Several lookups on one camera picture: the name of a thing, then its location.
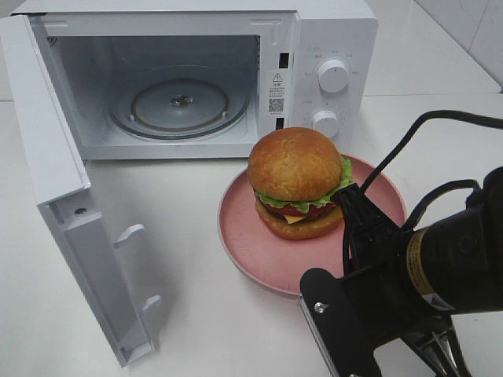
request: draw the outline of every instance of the hamburger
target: hamburger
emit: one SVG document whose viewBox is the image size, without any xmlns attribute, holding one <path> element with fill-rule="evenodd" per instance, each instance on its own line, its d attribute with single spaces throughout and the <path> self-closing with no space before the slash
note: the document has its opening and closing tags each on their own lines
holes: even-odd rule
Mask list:
<svg viewBox="0 0 503 377">
<path fill-rule="evenodd" d="M 343 220 L 331 196 L 352 182 L 351 161 L 330 139 L 303 127 L 263 137 L 248 160 L 260 218 L 290 240 L 323 236 Z"/>
</svg>

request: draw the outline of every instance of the microwave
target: microwave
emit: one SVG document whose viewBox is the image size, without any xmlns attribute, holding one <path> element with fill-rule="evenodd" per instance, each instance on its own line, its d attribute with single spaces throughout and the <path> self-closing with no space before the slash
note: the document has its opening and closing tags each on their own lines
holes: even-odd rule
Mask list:
<svg viewBox="0 0 503 377">
<path fill-rule="evenodd" d="M 351 137 L 377 20 L 363 0 L 28 0 L 0 20 L 39 211 L 122 366 L 153 350 L 89 159 L 247 157 L 290 126 Z"/>
</svg>

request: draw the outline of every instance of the white knob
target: white knob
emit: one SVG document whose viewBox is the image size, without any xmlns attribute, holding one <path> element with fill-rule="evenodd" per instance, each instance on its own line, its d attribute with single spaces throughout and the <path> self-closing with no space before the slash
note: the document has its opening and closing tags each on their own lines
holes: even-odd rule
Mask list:
<svg viewBox="0 0 503 377">
<path fill-rule="evenodd" d="M 334 137 L 339 132 L 337 115 L 331 110 L 322 110 L 313 116 L 313 129 L 320 131 L 326 137 Z"/>
<path fill-rule="evenodd" d="M 336 93 L 344 89 L 348 81 L 346 64 L 337 59 L 328 60 L 318 69 L 320 87 L 329 93 Z"/>
</svg>

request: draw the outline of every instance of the microwave door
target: microwave door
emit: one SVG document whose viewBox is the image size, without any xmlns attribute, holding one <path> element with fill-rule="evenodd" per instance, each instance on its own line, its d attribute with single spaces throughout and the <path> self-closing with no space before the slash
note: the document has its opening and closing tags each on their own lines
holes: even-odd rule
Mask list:
<svg viewBox="0 0 503 377">
<path fill-rule="evenodd" d="M 91 184 L 41 55 L 43 27 L 27 16 L 0 20 L 2 46 L 39 211 L 119 363 L 153 350 L 142 320 L 160 297 L 141 298 L 120 255 L 138 247 L 133 225 L 111 242 Z"/>
</svg>

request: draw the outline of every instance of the pink plate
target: pink plate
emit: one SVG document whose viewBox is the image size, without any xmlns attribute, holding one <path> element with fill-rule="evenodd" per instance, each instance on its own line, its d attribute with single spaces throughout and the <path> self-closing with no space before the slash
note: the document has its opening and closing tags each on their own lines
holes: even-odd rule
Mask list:
<svg viewBox="0 0 503 377">
<path fill-rule="evenodd" d="M 373 167 L 352 156 L 353 179 L 359 185 Z M 379 175 L 366 195 L 391 220 L 401 225 L 406 210 L 397 188 Z M 220 240 L 234 264 L 247 276 L 274 291 L 299 294 L 302 275 L 320 267 L 333 276 L 343 275 L 343 225 L 326 236 L 309 240 L 286 240 L 272 233 L 255 211 L 253 188 L 246 170 L 226 190 L 218 212 Z"/>
</svg>

